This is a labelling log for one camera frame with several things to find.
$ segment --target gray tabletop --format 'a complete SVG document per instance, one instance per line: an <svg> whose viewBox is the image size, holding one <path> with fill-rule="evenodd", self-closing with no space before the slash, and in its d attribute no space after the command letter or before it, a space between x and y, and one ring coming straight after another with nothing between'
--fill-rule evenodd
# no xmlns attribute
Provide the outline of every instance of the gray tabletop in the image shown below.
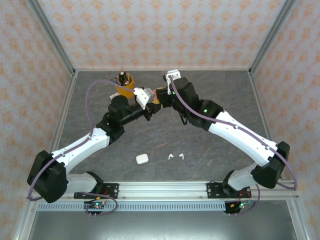
<svg viewBox="0 0 320 240"><path fill-rule="evenodd" d="M136 87L165 86L164 71L132 71ZM110 79L111 71L81 71L78 74L59 147L69 145L89 132L85 95L90 84ZM224 107L237 121L266 137L254 92L246 71L181 71L193 83L201 99ZM113 85L99 83L89 95L89 111L97 124L108 111ZM168 160L169 154L174 158ZM138 165L136 156L148 154L149 162ZM151 121L140 118L125 126L125 133L111 146L78 164L71 173L93 171L104 181L223 180L231 170L252 164L244 152L203 129L184 126L179 114L164 108Z"/></svg>

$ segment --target wire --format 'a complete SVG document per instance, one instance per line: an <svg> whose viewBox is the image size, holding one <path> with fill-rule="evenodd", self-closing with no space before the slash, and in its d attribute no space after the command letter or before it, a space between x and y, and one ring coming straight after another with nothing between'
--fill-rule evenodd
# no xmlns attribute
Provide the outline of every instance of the wire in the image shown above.
<svg viewBox="0 0 320 240"><path fill-rule="evenodd" d="M188 124L188 120L186 119L186 120L184 121L184 118L182 117L182 115L180 115L180 118L181 118L181 121L182 121L182 124L183 124L183 125L187 125L187 124Z"/></svg>
<svg viewBox="0 0 320 240"><path fill-rule="evenodd" d="M116 83L114 83L114 82L112 82L112 81L109 81L109 80L98 80L98 81L95 81L94 83L92 83L92 84L89 86L88 90L86 91L86 95L85 95L85 112L86 112L86 116L87 116L88 121L89 121L89 124L90 124L90 133L89 133L89 136L88 136L83 142L81 142L81 143L79 143L78 145L76 145L76 146L74 146L74 147L66 150L65 152L63 152L63 154L60 153L59 155L55 156L55 157L52 158L46 165L44 165L43 168L41 168L41 170L40 170L40 171L38 172L38 174L35 176L35 178L33 179L32 183L31 183L31 185L30 185L29 192L28 192L28 199L29 199L29 201L34 202L34 201L38 201L38 200L40 200L40 199L43 198L43 197L37 197L37 198L33 198L33 197L32 197L32 191L33 191L33 189L35 188L35 185L36 185L38 179L40 178L41 174L42 174L55 160L57 160L58 158L62 157L62 156L65 155L65 154L68 154L68 153L70 153L71 151L73 151L73 150L75 150L75 149L83 146L86 142L88 142L88 141L90 140L90 138L91 138L91 136L92 136L92 134L93 134L94 128L93 128L92 120L91 120L91 118L90 118L90 113L89 113L89 108L88 108L88 98L89 98L89 92L90 92L91 88L92 88L94 85L98 84L98 83L108 83L108 84L112 84L112 85L117 86L118 88L125 89L125 90L127 90L127 91L129 91L129 92L134 92L134 91L135 91L135 90L133 90L133 89L128 89L128 88L126 88L126 87L124 87L124 86L119 86L118 84L116 84Z"/></svg>
<svg viewBox="0 0 320 240"><path fill-rule="evenodd" d="M258 203L259 203L259 201L260 201L261 193L260 193L260 188L259 188L259 186L258 186L258 185L255 185L255 186L256 186L256 189L258 190L258 198L257 198L255 204L254 204L251 208L249 208L248 210L239 212L239 213L237 213L237 214L235 213L235 214L233 214L233 215L246 214L246 213L252 211L253 209L255 209L255 208L257 207L257 205L258 205Z"/></svg>
<svg viewBox="0 0 320 240"><path fill-rule="evenodd" d="M168 76L170 78L170 82L171 82L171 85L172 85L172 88L175 92L175 95L176 97L179 99L179 101L182 103L182 105L187 109L189 110L191 113L193 113L194 115L198 116L199 118L202 118L202 119L205 119L205 120L208 120L208 121L211 121L211 122L216 122L216 123L221 123L221 124L225 124L225 125L229 125L231 127L236 127L237 125L236 124L233 124L231 122L228 122L228 121L223 121L223 120L219 120L219 119L215 119L215 118L212 118L212 117L208 117L208 116L204 116L198 112L196 112L195 110L193 110L188 104L186 104L186 102L183 100L183 98L180 96L179 92L177 91L177 88L176 88L176 85L174 83L174 80L172 78L171 75ZM241 126L237 126L237 129L245 132L246 134L248 134L249 136L251 136L252 138L254 138L255 140L257 140L259 143L261 143L263 146L265 147L268 147L268 145L262 141L260 138L258 138L257 136L255 136L254 134L252 134L250 131L248 131L247 129L241 127ZM296 190L297 189L297 186L298 186L298 180L297 180L297 176L296 174L294 173L294 170L292 169L292 167L290 166L290 164L287 162L287 160L280 154L278 153L276 150L274 150L272 147L269 148L269 150L271 150L275 155L277 155L281 160L282 162L287 166L287 168L289 169L292 177L293 177L293 186L286 186L282 183L277 183L279 186L285 188L285 189L289 189L289 190Z"/></svg>
<svg viewBox="0 0 320 240"><path fill-rule="evenodd" d="M247 194L250 199L252 198L251 194L249 192L247 192L247 191L240 191L239 193L240 193L240 196L239 196L238 202L236 204L238 204L240 202L240 199L242 198L243 194Z"/></svg>
<svg viewBox="0 0 320 240"><path fill-rule="evenodd" d="M102 195L102 194L95 194L95 193L90 193L90 192L80 192L80 194L83 194L83 195L90 195L90 196L95 196L95 197L101 197L101 198L105 198L105 199L110 199L112 201L114 201L115 203L115 207L114 209L110 210L110 211L106 211L106 212L103 212L103 213L100 213L100 214L96 214L95 216L104 216L104 215L108 215L108 214L112 214L115 210L117 210L119 204L117 202L117 200L115 200L113 197L111 196L106 196L106 195ZM95 203L91 203L89 205L86 206L85 208L85 213L88 214L90 216L90 213L88 212L88 209L93 206Z"/></svg>

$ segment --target purple cable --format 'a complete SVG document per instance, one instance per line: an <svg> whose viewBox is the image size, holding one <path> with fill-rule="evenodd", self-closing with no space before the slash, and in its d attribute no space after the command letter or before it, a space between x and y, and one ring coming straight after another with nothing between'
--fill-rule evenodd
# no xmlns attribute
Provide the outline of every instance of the purple cable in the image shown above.
<svg viewBox="0 0 320 240"><path fill-rule="evenodd" d="M115 203L115 207L114 209L110 210L110 211L106 211L104 213L100 213L100 214L97 214L96 216L99 217L99 216L104 216L104 215L107 215L107 214L112 214L115 210L117 210L119 204L117 202L117 200L115 200L113 197L111 196L106 196L106 195L102 195L102 194L95 194L95 193L89 193L89 192L80 192L80 194L84 194L84 195L90 195L90 196L95 196L95 197L101 197L101 198L105 198L105 199L111 199L112 201L114 201ZM90 215L90 213L88 212L88 208L90 208L91 206L93 206L95 203L91 203L89 204L88 206L86 206L85 208L85 213Z"/></svg>
<svg viewBox="0 0 320 240"><path fill-rule="evenodd" d="M121 85L118 85L116 83L114 83L113 81L109 81L109 80L98 80L98 81L95 81L94 83L92 83L88 90L86 91L86 95L85 95L85 112L86 112L86 116L89 120L89 124L90 124L90 133L89 133L89 136L81 143L79 143L78 145L66 150L65 152L63 152L64 154L67 154L67 153L70 153L71 151L81 147L82 145L84 145L86 142L89 141L89 139L91 138L92 136L92 133L94 131L94 128L93 128L93 124L92 124L92 120L90 118L90 113L89 113L89 108L88 108L88 98L89 98L89 92L90 92L90 89L95 85L95 84L98 84L98 83L108 83L108 84L112 84L112 85L115 85L119 88L122 88L122 89L125 89L129 92L134 92L135 90L133 89L128 89L124 86L121 86ZM29 201L31 202L34 202L34 201L38 201L40 199L42 199L42 197L37 197L37 198L32 198L32 191L33 189L35 188L35 185L36 185L36 182L38 181L38 179L40 178L41 174L55 161L57 160L58 158L62 157L63 154L60 153L59 155L55 156L54 158L52 158L46 165L44 165L44 167L38 172L38 174L35 176L35 178L33 179L31 185L30 185L30 188L29 188L29 192L28 192L28 199Z"/></svg>
<svg viewBox="0 0 320 240"><path fill-rule="evenodd" d="M205 120L208 120L208 121L211 121L211 122L217 122L217 123L221 123L221 124L226 124L226 125L229 125L231 127L236 127L236 124L233 124L231 122L228 122L228 121L223 121L223 120L219 120L219 119L215 119L215 118L212 118L212 117L208 117L208 116L204 116L198 112L196 112L195 110L193 110L190 106L188 106L188 104L186 104L186 102L182 99L182 97L180 96L180 94L178 93L177 91L177 88L175 86L175 83L174 83L174 80L172 78L171 75L168 76L170 78L170 81L171 81L171 85L172 85L172 88L175 92L175 95L176 97L179 99L179 101L182 103L182 105L188 109L191 113L193 113L194 115L198 116L199 118L202 118L202 119L205 119ZM244 129L243 127L240 127L238 126L239 130L245 132L246 134L248 134L249 136L251 136L252 138L254 138L255 140L257 140L259 143L261 143L263 146L267 147L268 145L262 141L261 139L259 139L257 136L255 136L254 134L252 134L251 132L249 132L248 130ZM285 189L289 189L289 190L296 190L297 189L297 186L298 186L298 181L297 181L297 177L293 171L293 169L291 168L291 166L289 165L289 163L286 161L286 159L280 154L278 153L276 150L274 150L273 148L269 148L271 150L271 152L273 152L275 155L277 155L282 161L283 163L287 166L287 168L289 169L290 173L292 174L292 177L293 177L293 187L291 186L286 186L282 183L277 183L279 186L285 188Z"/></svg>

